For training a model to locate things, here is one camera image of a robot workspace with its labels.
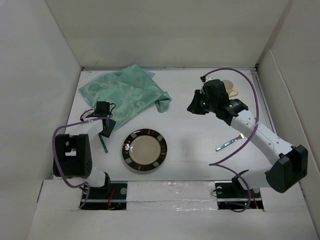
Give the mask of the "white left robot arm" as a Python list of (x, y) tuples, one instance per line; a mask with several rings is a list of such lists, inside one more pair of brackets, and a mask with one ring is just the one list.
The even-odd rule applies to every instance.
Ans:
[(111, 194), (107, 174), (93, 167), (90, 143), (111, 119), (109, 110), (86, 110), (80, 120), (58, 127), (52, 135), (53, 173), (70, 188), (93, 187), (100, 198)]

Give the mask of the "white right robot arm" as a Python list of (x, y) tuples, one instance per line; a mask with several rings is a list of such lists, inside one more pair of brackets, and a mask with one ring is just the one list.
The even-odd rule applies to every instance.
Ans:
[(256, 120), (241, 100), (229, 98), (221, 80), (208, 76), (200, 79), (203, 86), (195, 90), (187, 111), (196, 115), (214, 113), (252, 142), (271, 164), (269, 169), (244, 170), (235, 175), (231, 184), (235, 196), (243, 197), (256, 188), (284, 193), (307, 175), (308, 150), (304, 146), (293, 146)]

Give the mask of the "green patterned cloth placemat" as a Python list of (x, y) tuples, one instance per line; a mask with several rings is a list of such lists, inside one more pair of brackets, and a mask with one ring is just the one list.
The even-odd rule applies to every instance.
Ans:
[(159, 113), (169, 110), (172, 98), (156, 84), (154, 75), (134, 64), (119, 71), (101, 74), (79, 91), (94, 108), (98, 102), (115, 104), (112, 119), (116, 131), (153, 104)]

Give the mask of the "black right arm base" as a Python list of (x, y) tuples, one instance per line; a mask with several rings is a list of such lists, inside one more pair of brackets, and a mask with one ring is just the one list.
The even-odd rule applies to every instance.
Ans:
[(264, 205), (260, 189), (250, 190), (250, 202), (248, 191), (242, 186), (237, 186), (230, 180), (215, 181), (215, 189), (211, 191), (211, 195), (217, 200), (217, 208), (219, 210), (240, 211), (245, 207), (249, 210), (263, 210)]

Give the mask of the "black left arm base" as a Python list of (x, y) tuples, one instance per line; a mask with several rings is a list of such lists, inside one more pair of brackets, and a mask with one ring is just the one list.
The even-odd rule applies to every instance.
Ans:
[(127, 181), (111, 181), (106, 187), (91, 187), (86, 200), (83, 193), (80, 200), (81, 210), (123, 211), (127, 209)]

